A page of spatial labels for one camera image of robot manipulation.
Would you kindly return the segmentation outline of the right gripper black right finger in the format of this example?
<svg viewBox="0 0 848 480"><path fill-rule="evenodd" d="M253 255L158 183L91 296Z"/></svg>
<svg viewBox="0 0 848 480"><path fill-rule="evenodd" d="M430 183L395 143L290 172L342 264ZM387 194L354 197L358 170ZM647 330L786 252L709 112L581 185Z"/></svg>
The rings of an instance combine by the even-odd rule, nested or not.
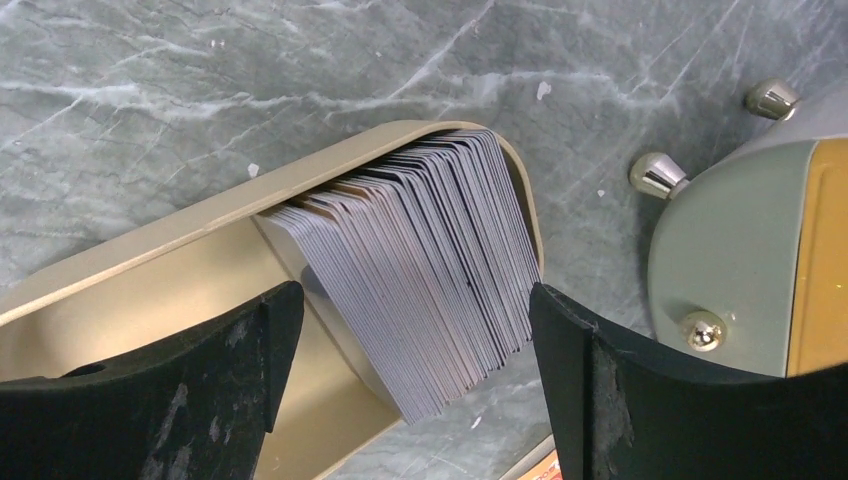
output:
<svg viewBox="0 0 848 480"><path fill-rule="evenodd" d="M537 283L529 321L567 479L843 479L847 368L702 360Z"/></svg>

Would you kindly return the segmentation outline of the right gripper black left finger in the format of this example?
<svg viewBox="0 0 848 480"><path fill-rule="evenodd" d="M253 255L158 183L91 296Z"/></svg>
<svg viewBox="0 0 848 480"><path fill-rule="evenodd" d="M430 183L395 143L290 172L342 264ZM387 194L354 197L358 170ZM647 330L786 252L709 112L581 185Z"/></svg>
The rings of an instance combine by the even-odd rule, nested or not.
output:
<svg viewBox="0 0 848 480"><path fill-rule="evenodd" d="M214 319L58 377L1 385L5 479L249 479L304 318L287 281Z"/></svg>

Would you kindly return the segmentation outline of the beige plastic tray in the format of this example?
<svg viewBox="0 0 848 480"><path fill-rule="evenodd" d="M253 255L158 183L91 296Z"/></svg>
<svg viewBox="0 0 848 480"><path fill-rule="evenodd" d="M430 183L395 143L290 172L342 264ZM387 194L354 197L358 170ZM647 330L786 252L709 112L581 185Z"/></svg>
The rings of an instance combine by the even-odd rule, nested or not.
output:
<svg viewBox="0 0 848 480"><path fill-rule="evenodd" d="M287 281L302 286L280 263L258 215L414 140L456 129L486 128L389 122L37 272L1 303L1 385L58 378L214 319ZM527 172L499 138L516 166L542 272ZM290 375L249 479L322 479L406 422L356 371L303 291Z"/></svg>

